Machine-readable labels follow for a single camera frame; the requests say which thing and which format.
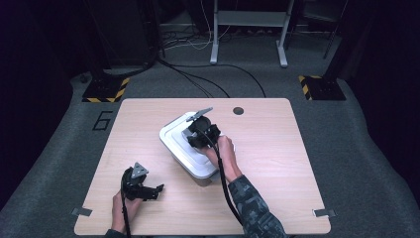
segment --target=black cable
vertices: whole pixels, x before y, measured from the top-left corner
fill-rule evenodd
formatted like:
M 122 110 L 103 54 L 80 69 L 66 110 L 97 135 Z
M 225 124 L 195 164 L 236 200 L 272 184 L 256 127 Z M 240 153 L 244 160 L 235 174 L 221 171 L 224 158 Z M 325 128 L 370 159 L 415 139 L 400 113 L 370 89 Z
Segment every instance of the black cable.
M 190 21 L 191 21 L 191 25 L 189 25 L 188 27 L 186 27 L 183 31 L 170 31 L 170 32 L 173 32 L 173 33 L 175 33 L 175 36 L 174 36 L 174 38 L 173 39 L 171 39 L 171 40 L 175 40 L 176 42 L 175 43 L 172 43 L 172 42 L 166 42 L 165 43 L 165 45 L 164 45 L 164 49 L 168 49 L 168 48 L 171 48 L 171 47 L 175 47 L 177 44 L 179 44 L 180 42 L 189 42 L 189 43 L 191 43 L 192 44 L 192 42 L 194 42 L 194 41 L 196 41 L 196 40 L 199 40 L 200 38 L 201 38 L 201 35 L 200 35 L 200 33 L 198 32 L 198 33 L 196 33 L 195 31 L 194 31 L 194 21 L 192 20 L 192 18 L 191 18 L 191 16 L 189 16 L 189 18 L 190 18 Z M 176 33 L 182 33 L 182 34 L 186 34 L 187 32 L 186 32 L 186 30 L 188 30 L 189 28 L 191 28 L 191 35 L 190 36 L 187 36 L 187 37 L 181 37 L 181 38 L 177 38 L 176 37 Z
M 219 38 L 219 43 L 228 43 L 232 40 L 232 33 L 228 33 L 228 34 L 223 34 L 222 37 Z
M 178 37 L 177 33 L 182 33 L 182 32 L 164 32 L 164 34 L 170 33 L 169 38 L 164 39 L 165 42 L 163 42 L 163 47 L 165 49 L 167 48 L 171 48 L 176 46 L 177 44 L 179 44 L 180 42 L 194 42 L 195 40 L 200 39 L 200 36 L 197 36 L 196 34 L 192 34 L 189 36 L 185 36 L 185 37 Z
M 179 74 L 181 74 L 182 76 L 184 76 L 188 81 L 190 81 L 194 86 L 196 86 L 198 89 L 200 89 L 202 92 L 204 92 L 204 94 L 206 94 L 207 97 L 213 97 L 213 95 L 207 91 L 204 87 L 202 87 L 200 84 L 198 84 L 197 82 L 195 82 L 194 80 L 192 80 L 191 78 L 189 78 L 183 71 L 178 70 L 170 65 L 165 65 L 164 66 L 169 67 L 172 70 L 175 70 L 176 72 L 178 72 Z
M 212 67 L 212 66 L 229 66 L 229 67 L 234 67 L 236 69 L 239 69 L 239 70 L 245 72 L 247 75 L 249 75 L 257 83 L 257 85 L 259 86 L 260 90 L 262 91 L 263 97 L 266 97 L 265 91 L 263 90 L 263 87 L 259 83 L 259 81 L 250 72 L 246 71 L 245 69 L 243 69 L 243 68 L 241 68 L 239 66 L 235 66 L 235 65 L 232 65 L 232 64 L 215 64 L 215 65 L 181 65 L 181 64 L 172 64 L 172 63 L 168 63 L 168 64 L 170 64 L 173 67 L 176 67 L 176 66 L 178 66 L 178 67 Z
M 205 81 L 207 81 L 207 82 L 209 82 L 209 83 L 211 83 L 211 84 L 213 84 L 213 85 L 215 85 L 216 87 L 218 87 L 220 90 L 222 90 L 225 94 L 226 94 L 226 96 L 228 97 L 228 98 L 230 98 L 230 96 L 229 96 L 229 94 L 221 87 L 221 86 L 219 86 L 218 84 L 216 84 L 215 82 L 212 82 L 211 80 L 209 80 L 209 79 L 206 79 L 206 78 L 204 78 L 204 77 L 201 77 L 201 76 L 197 76 L 197 75 L 194 75 L 194 74 L 191 74 L 191 73 L 189 73 L 189 72 L 185 72 L 185 71 L 182 71 L 182 70 L 179 70 L 179 69 L 177 69 L 177 68 L 175 68 L 173 65 L 171 65 L 170 63 L 168 63 L 167 61 L 165 61 L 165 60 L 163 60 L 163 59 L 157 59 L 157 61 L 158 62 L 160 62 L 162 65 L 164 65 L 164 66 L 167 66 L 167 67 L 169 67 L 169 68 L 171 68 L 171 69 L 173 69 L 173 70 L 175 70 L 175 71 L 177 71 L 178 73 L 180 73 L 180 74 L 182 74 L 182 75 L 184 75 L 184 76 L 187 76 L 187 75 L 189 75 L 189 76 L 192 76 L 192 77 L 196 77 L 196 78 L 198 78 L 198 79 L 202 79 L 202 80 L 205 80 Z
M 195 43 L 195 41 L 198 41 L 198 40 L 201 40 L 201 39 L 202 38 L 198 35 L 188 36 L 188 37 L 184 37 L 184 38 L 178 38 L 178 39 L 175 39 L 175 40 L 172 40 L 172 41 L 167 41 L 165 43 L 165 45 L 163 46 L 163 48 L 165 50 L 170 50 L 172 48 L 177 48 L 177 47 L 189 47 L 189 46 L 194 46 L 194 45 L 204 45 L 204 44 L 209 45 L 210 44 L 208 38 L 203 39 L 203 40 L 206 40 L 207 43 L 202 43 L 202 42 Z
M 129 72 L 125 72 L 125 73 L 119 73 L 119 74 L 111 74 L 111 73 L 104 72 L 104 74 L 107 77 L 111 77 L 111 78 L 127 78 L 127 77 L 131 77 L 131 76 L 137 75 L 139 73 L 142 73 L 142 72 L 148 70 L 151 67 L 152 67 L 152 63 L 147 63 L 143 68 L 140 68 L 140 69 L 137 69 L 137 70 L 134 70 L 134 71 L 129 71 Z
M 125 175 L 125 173 L 123 174 L 123 177 L 121 178 L 121 190 L 120 190 L 120 192 L 121 192 L 121 200 L 123 202 L 123 214 L 124 214 L 124 223 L 126 224 L 126 233 L 127 233 L 127 237 L 131 238 L 129 214 L 128 214 L 128 211 L 127 211 L 126 197 L 125 197 L 124 190 L 123 190 L 123 188 L 124 188 L 124 185 L 123 185 L 124 175 Z
M 225 194 L 226 202 L 228 203 L 229 208 L 231 208 L 231 211 L 237 218 L 238 222 L 242 225 L 241 217 L 238 214 L 238 211 L 235 209 L 235 206 L 232 204 L 231 198 L 229 196 L 228 185 L 226 184 L 225 170 L 223 169 L 223 162 L 222 162 L 222 158 L 220 157 L 219 148 L 216 147 L 216 145 L 211 141 L 211 139 L 204 132 L 200 131 L 199 129 L 196 129 L 196 130 L 202 135 L 204 135 L 204 137 L 209 141 L 211 147 L 213 147 L 214 151 L 216 152 L 217 164 L 219 165 L 220 180 L 222 181 L 222 188 L 223 188 L 223 193 Z

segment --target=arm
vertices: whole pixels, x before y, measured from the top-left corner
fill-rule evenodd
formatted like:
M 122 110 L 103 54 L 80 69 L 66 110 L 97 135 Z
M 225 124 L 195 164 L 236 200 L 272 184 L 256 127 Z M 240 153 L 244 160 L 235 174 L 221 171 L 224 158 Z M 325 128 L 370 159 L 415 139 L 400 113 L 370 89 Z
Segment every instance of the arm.
M 126 232 L 126 223 L 124 221 L 121 191 L 118 191 L 118 193 L 114 195 L 112 201 L 112 225 L 111 228 L 105 234 L 104 238 L 126 237 L 126 235 L 124 234 Z M 142 200 L 139 198 L 136 198 L 134 200 L 126 199 L 125 203 L 127 207 L 129 223 L 131 224 L 134 217 L 136 216 L 137 211 L 139 210 Z
M 268 206 L 259 192 L 239 169 L 232 140 L 226 136 L 221 136 L 217 145 L 226 180 L 229 182 L 229 191 L 240 214 L 245 236 L 288 237 L 281 222 L 269 212 Z M 218 168 L 216 152 L 210 148 L 203 148 L 202 151 L 211 163 Z
M 288 237 L 281 222 L 269 212 L 265 201 L 245 176 L 236 178 L 228 187 L 246 237 Z

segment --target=wire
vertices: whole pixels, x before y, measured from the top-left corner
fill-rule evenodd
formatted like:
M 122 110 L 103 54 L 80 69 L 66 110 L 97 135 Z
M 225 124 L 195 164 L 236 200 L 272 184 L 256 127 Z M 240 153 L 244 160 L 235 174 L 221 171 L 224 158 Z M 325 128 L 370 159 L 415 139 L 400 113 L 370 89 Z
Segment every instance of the wire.
M 128 211 L 127 211 L 127 207 L 126 207 L 126 196 L 124 194 L 124 185 L 123 185 L 123 181 L 124 181 L 124 176 L 126 174 L 123 174 L 123 177 L 121 178 L 121 189 L 120 189 L 120 193 L 121 193 L 121 200 L 123 202 L 123 215 L 124 215 L 124 223 L 126 225 L 126 233 L 127 233 L 127 237 L 131 238 L 131 230 L 130 230 L 130 222 L 129 222 L 129 215 L 128 215 Z
M 179 48 L 179 47 L 191 47 L 191 46 L 199 46 L 199 45 L 208 45 L 208 43 L 189 43 L 189 44 L 185 44 L 185 45 L 178 45 L 178 46 L 173 46 L 173 47 L 169 47 L 169 48 L 165 48 L 165 50 L 170 50 L 173 48 Z
M 207 24 L 207 28 L 209 29 L 209 41 L 207 42 L 207 44 L 202 47 L 202 48 L 196 48 L 194 47 L 194 45 L 191 44 L 191 46 L 196 49 L 196 50 L 203 50 L 204 48 L 206 48 L 212 41 L 211 41 L 211 29 L 210 29 L 210 24 L 209 21 L 207 20 L 207 16 L 206 16 L 206 12 L 204 11 L 204 6 L 203 6 L 203 0 L 200 0 L 201 3 L 201 10 L 203 11 L 204 14 L 204 19 L 206 20 L 206 24 Z
M 228 98 L 230 98 L 230 96 L 229 96 L 229 94 L 221 87 L 221 86 L 219 86 L 218 84 L 216 84 L 215 82 L 212 82 L 211 80 L 209 80 L 209 79 L 206 79 L 206 78 L 204 78 L 204 77 L 201 77 L 201 76 L 197 76 L 197 75 L 194 75 L 194 74 L 191 74 L 191 73 L 189 73 L 189 72 L 185 72 L 185 71 L 182 71 L 182 70 L 179 70 L 179 69 L 177 69 L 177 68 L 175 68 L 172 64 L 170 64 L 170 63 L 168 63 L 167 61 L 165 61 L 165 60 L 163 60 L 163 59 L 157 59 L 157 61 L 159 62 L 159 63 L 161 63 L 162 65 L 164 65 L 164 66 L 167 66 L 167 67 L 169 67 L 170 69 L 172 69 L 172 70 L 175 70 L 176 72 L 178 72 L 178 73 L 180 73 L 180 74 L 182 74 L 183 76 L 185 76 L 191 83 L 193 83 L 195 86 L 197 86 L 200 90 L 202 90 L 203 92 L 207 92 L 207 93 L 209 93 L 207 90 L 205 90 L 202 86 L 200 86 L 198 83 L 196 83 L 196 82 L 194 82 L 192 79 L 190 79 L 188 76 L 192 76 L 192 77 L 196 77 L 196 78 L 198 78 L 198 79 L 202 79 L 202 80 L 204 80 L 204 81 L 207 81 L 207 82 L 209 82 L 209 83 L 211 83 L 211 84 L 213 84 L 213 85 L 215 85 L 216 87 L 218 87 L 221 91 L 223 91 L 225 94 L 226 94 L 226 96 L 228 97 Z
M 182 33 L 182 34 L 185 34 L 186 32 L 185 32 L 185 30 L 184 31 L 182 31 L 182 32 L 177 32 L 177 31 L 168 31 L 168 32 L 163 32 L 162 34 L 163 35 L 167 35 L 168 34 L 168 37 L 166 37 L 165 39 L 163 39 L 165 42 L 164 42 L 164 44 L 163 44 L 163 47 L 167 47 L 167 45 L 173 45 L 173 46 L 175 46 L 176 44 L 178 44 L 179 42 L 186 42 L 186 41 L 188 41 L 188 40 L 190 40 L 190 41 L 195 41 L 195 40 L 198 40 L 198 39 L 200 39 L 200 37 L 197 35 L 197 34 L 195 34 L 194 32 L 191 34 L 191 35 L 189 35 L 189 36 L 185 36 L 185 37 L 180 37 L 180 38 L 178 38 L 177 37 L 177 34 L 179 33 Z
M 239 0 L 237 0 L 237 2 L 236 2 L 236 4 L 235 4 L 235 11 L 236 10 L 238 10 L 238 1 Z M 220 39 L 229 31 L 229 29 L 231 28 L 231 26 L 229 26 L 227 29 L 226 29 L 226 31 L 218 38 L 218 40 L 220 41 Z
M 260 90 L 262 91 L 263 97 L 266 97 L 265 91 L 264 91 L 262 85 L 259 83 L 259 81 L 250 72 L 246 71 L 245 69 L 243 69 L 239 66 L 235 66 L 235 65 L 232 65 L 232 64 L 226 64 L 226 63 L 225 64 L 215 64 L 215 65 L 182 65 L 182 64 L 171 64 L 170 63 L 170 65 L 173 66 L 173 67 L 176 67 L 176 66 L 178 66 L 178 67 L 213 67 L 213 66 L 234 67 L 236 69 L 239 69 L 239 70 L 245 72 L 247 75 L 249 75 L 256 82 L 256 84 L 259 86 Z
M 220 157 L 219 148 L 216 147 L 216 145 L 211 141 L 211 139 L 202 131 L 199 129 L 196 129 L 199 133 L 201 133 L 210 143 L 210 146 L 213 147 L 214 151 L 216 152 L 217 156 L 217 163 L 219 165 L 219 172 L 220 172 L 220 180 L 222 181 L 222 188 L 223 193 L 225 194 L 226 202 L 228 203 L 229 208 L 231 208 L 232 213 L 237 218 L 238 222 L 242 225 L 241 217 L 238 214 L 238 211 L 235 209 L 235 206 L 232 204 L 231 198 L 228 193 L 228 185 L 226 184 L 226 176 L 225 176 L 225 170 L 223 169 L 223 162 L 222 158 Z

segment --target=sleeve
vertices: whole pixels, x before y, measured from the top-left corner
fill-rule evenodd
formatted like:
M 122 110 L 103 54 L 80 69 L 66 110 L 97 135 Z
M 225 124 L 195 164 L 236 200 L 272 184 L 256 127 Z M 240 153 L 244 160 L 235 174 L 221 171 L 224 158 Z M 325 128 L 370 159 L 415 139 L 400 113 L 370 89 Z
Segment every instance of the sleeve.
M 120 233 L 116 230 L 113 229 L 109 229 L 104 238 L 126 238 L 126 235 L 124 235 L 123 233 Z
M 269 212 L 265 201 L 245 176 L 236 178 L 228 187 L 241 217 L 246 237 L 288 237 L 281 222 Z

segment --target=desk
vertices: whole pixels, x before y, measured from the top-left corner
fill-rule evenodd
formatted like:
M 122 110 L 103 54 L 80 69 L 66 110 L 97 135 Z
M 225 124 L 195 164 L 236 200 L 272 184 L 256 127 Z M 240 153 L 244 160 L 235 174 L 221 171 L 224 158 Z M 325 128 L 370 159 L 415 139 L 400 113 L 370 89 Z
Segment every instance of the desk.
M 77 235 L 105 234 L 111 226 L 112 196 L 125 169 L 139 162 L 149 170 L 145 186 L 164 183 L 158 200 L 142 204 L 132 222 L 139 235 L 243 234 L 221 183 L 202 187 L 159 139 L 160 129 L 189 111 L 212 106 L 206 116 L 232 138 L 238 164 L 282 222 L 288 234 L 325 234 L 328 217 L 312 209 L 324 204 L 292 108 L 281 98 L 126 99 L 122 102 L 83 207 Z M 236 115 L 235 107 L 244 114 Z
M 289 0 L 286 12 L 219 11 L 218 0 L 215 0 L 213 47 L 210 63 L 217 63 L 217 55 L 219 53 L 219 25 L 281 27 L 280 40 L 276 41 L 277 53 L 280 60 L 280 66 L 287 67 L 287 59 L 283 45 L 287 34 L 293 4 L 294 0 Z

